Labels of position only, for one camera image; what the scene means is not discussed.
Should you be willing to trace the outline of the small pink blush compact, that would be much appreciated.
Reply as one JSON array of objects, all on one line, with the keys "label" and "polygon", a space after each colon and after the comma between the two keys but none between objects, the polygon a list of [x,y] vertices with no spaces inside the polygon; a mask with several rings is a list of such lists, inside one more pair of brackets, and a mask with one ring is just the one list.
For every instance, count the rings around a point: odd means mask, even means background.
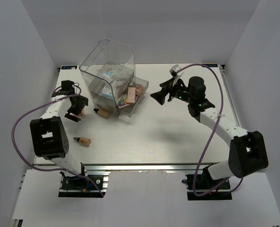
[{"label": "small pink blush compact", "polygon": [[85,109],[82,109],[82,111],[81,111],[78,115],[73,114],[73,113],[71,113],[71,115],[72,115],[72,116],[75,116],[75,117],[77,117],[77,118],[82,119],[82,118],[84,118],[84,116],[85,116]]}]

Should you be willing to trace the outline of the white cotton pad pack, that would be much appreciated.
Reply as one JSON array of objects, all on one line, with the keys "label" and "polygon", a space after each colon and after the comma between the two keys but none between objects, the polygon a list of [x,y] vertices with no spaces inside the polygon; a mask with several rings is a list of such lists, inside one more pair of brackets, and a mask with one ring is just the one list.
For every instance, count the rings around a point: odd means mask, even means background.
[{"label": "white cotton pad pack", "polygon": [[109,83],[116,80],[122,80],[125,78],[125,73],[117,69],[107,69],[103,74],[103,79]]},{"label": "white cotton pad pack", "polygon": [[107,98],[114,98],[115,100],[120,97],[126,87],[126,82],[123,80],[115,80],[110,84],[105,84],[102,88],[101,95]]}]

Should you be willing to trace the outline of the long square-pan eyeshadow palette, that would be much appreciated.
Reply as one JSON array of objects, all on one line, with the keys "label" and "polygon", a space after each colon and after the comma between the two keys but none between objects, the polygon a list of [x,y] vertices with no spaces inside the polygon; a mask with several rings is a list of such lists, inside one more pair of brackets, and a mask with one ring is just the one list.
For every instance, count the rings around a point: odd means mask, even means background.
[{"label": "long square-pan eyeshadow palette", "polygon": [[144,91],[144,87],[142,85],[137,84],[135,85],[135,88],[136,88],[136,95],[141,96],[141,94]]}]

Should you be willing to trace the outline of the smoked acrylic drawer organizer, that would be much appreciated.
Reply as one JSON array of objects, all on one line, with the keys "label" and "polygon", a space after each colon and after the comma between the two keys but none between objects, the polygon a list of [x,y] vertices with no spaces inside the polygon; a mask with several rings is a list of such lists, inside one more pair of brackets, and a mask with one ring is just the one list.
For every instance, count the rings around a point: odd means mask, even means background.
[{"label": "smoked acrylic drawer organizer", "polygon": [[123,65],[106,64],[95,70],[88,91],[95,108],[118,117],[131,117],[149,87],[149,82],[135,76],[135,70]]}]

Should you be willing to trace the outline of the pink makeup box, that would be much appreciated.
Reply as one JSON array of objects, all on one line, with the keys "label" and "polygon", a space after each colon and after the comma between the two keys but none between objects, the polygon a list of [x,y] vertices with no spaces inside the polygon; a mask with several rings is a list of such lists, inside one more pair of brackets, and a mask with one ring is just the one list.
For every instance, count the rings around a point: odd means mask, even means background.
[{"label": "pink makeup box", "polygon": [[127,103],[133,104],[136,103],[136,88],[135,87],[128,87],[127,92]]}]

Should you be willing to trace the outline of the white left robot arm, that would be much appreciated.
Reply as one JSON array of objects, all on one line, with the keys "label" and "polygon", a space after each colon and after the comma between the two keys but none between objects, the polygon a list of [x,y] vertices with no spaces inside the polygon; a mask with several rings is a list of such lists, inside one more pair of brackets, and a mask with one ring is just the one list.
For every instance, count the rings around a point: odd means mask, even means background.
[{"label": "white left robot arm", "polygon": [[73,81],[64,80],[53,92],[51,102],[39,119],[30,122],[35,155],[75,173],[72,183],[83,189],[88,185],[89,178],[83,164],[69,152],[69,139],[61,119],[81,121],[78,115],[88,105],[88,98],[76,93]]}]

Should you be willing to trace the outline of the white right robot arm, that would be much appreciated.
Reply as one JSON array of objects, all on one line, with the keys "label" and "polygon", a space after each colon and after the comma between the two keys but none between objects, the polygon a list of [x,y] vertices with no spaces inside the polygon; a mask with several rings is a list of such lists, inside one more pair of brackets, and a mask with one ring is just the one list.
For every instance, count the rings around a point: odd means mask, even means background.
[{"label": "white right robot arm", "polygon": [[229,146],[227,161],[218,162],[204,168],[202,182],[209,189],[219,184],[222,178],[235,176],[243,178],[265,169],[269,165],[263,135],[250,132],[233,124],[221,115],[206,97],[206,86],[201,77],[191,77],[186,86],[181,79],[170,79],[160,84],[161,90],[151,94],[163,105],[166,96],[188,103],[190,115],[222,138]]}]

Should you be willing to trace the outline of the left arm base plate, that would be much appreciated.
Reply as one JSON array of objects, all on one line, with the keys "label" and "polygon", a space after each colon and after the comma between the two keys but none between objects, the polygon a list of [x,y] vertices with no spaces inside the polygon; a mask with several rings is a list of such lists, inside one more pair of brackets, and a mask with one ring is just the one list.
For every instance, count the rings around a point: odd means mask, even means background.
[{"label": "left arm base plate", "polygon": [[90,170],[87,172],[87,177],[96,184],[103,195],[91,181],[76,176],[69,176],[63,171],[60,174],[61,183],[58,192],[58,197],[60,198],[103,198],[106,193],[109,172]]}]

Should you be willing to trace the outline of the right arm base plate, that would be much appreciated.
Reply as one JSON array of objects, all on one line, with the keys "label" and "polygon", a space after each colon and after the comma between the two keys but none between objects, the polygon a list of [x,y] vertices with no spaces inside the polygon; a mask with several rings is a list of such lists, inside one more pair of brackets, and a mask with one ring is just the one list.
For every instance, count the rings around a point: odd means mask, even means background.
[{"label": "right arm base plate", "polygon": [[[185,184],[187,189],[187,199],[188,201],[228,201],[232,200],[232,194],[230,193],[230,183],[229,180],[226,180],[221,186],[214,189],[212,192],[208,193],[205,196],[198,197],[193,193],[193,179],[194,175],[186,175],[184,179],[181,180],[181,183]],[[207,183],[203,179],[202,174],[197,175],[196,179],[196,192],[204,193],[217,184],[219,184],[221,180],[216,180],[213,183]]]}]

